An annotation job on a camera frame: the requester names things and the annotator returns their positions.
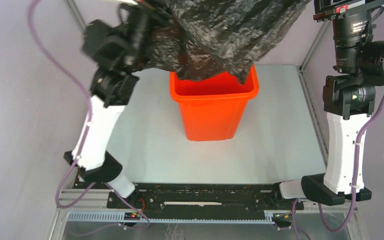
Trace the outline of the black plastic trash bag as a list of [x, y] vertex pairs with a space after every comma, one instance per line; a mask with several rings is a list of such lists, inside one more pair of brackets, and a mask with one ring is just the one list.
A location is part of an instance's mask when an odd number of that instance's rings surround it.
[[253, 63], [286, 36], [306, 0], [164, 0], [174, 23], [157, 26], [137, 70], [203, 81], [228, 72], [244, 84]]

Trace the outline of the orange plastic trash bin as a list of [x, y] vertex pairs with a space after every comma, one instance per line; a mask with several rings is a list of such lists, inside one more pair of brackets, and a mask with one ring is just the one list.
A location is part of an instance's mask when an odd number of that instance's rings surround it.
[[260, 86], [255, 66], [244, 84], [228, 72], [203, 81], [180, 80], [169, 74], [169, 92], [179, 106], [185, 137], [189, 141], [221, 141], [235, 136], [248, 101]]

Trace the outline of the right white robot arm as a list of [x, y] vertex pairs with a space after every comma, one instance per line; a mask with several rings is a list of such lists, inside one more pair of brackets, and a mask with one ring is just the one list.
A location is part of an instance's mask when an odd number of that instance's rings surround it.
[[376, 87], [384, 86], [384, 40], [375, 41], [375, 20], [384, 0], [316, 0], [313, 19], [331, 21], [337, 76], [326, 77], [322, 99], [328, 121], [329, 147], [324, 173], [279, 182], [271, 204], [284, 209], [291, 199], [327, 205], [372, 198], [365, 187], [362, 162], [365, 133], [380, 114]]

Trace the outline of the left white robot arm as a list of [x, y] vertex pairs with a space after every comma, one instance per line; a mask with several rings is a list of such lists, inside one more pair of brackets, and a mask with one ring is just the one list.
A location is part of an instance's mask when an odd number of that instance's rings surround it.
[[107, 145], [139, 81], [134, 71], [145, 59], [154, 21], [143, 2], [121, 3], [119, 8], [128, 12], [127, 20], [120, 25], [112, 27], [97, 19], [85, 28], [82, 51], [97, 64], [86, 92], [91, 112], [86, 115], [75, 148], [65, 152], [64, 159], [78, 167], [82, 180], [108, 184], [125, 208], [133, 208], [138, 202], [135, 186], [124, 174], [122, 164], [107, 151]]

